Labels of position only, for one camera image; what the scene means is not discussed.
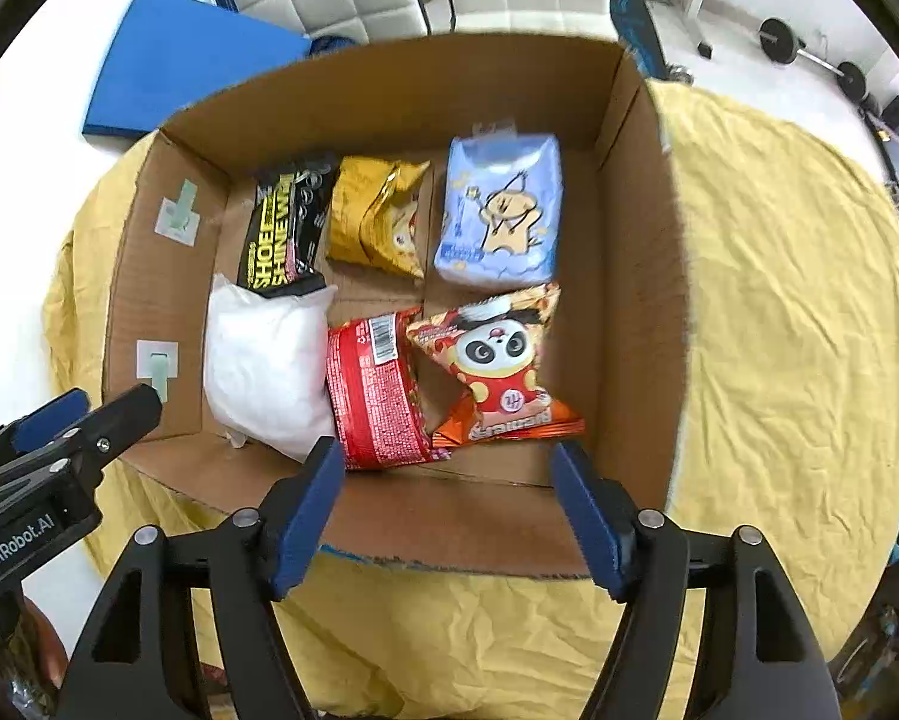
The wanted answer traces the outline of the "person's left hand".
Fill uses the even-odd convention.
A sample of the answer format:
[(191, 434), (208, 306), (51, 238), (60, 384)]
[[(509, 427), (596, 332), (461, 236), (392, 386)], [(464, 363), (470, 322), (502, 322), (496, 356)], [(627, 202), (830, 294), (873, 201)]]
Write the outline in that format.
[(25, 598), (25, 608), (36, 631), (36, 652), (41, 673), (54, 688), (60, 688), (68, 667), (64, 644), (49, 617), (40, 610), (40, 606)]

